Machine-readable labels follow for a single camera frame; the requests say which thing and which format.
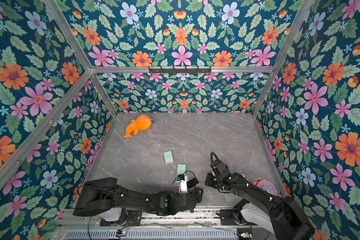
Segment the mint green box lid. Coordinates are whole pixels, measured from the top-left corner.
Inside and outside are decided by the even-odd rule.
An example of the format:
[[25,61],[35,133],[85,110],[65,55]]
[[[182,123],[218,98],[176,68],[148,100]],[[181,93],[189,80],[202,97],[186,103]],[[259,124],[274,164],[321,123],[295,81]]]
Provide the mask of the mint green box lid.
[[187,170],[186,164],[178,164],[177,165],[177,175],[182,175]]

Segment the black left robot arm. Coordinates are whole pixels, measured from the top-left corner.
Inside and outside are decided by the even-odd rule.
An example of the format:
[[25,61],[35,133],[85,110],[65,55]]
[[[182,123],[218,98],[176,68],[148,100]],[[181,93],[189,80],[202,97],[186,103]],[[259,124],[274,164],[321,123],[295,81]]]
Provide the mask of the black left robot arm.
[[193,212],[202,202],[203,189],[195,188],[183,195],[161,190],[157,194],[145,194],[128,190],[117,184],[116,178],[104,178],[86,182],[79,195],[73,215],[93,217],[113,208],[140,210],[157,216]]

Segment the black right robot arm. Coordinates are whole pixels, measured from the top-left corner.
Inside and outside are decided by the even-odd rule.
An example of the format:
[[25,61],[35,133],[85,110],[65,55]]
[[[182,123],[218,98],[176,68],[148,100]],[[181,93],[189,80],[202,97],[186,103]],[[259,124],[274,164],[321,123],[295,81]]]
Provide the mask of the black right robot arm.
[[315,228],[291,197],[267,193],[241,174],[231,173],[219,159],[211,159],[211,168],[206,186],[243,198],[235,209],[245,222],[273,233],[278,240],[309,240],[314,235]]

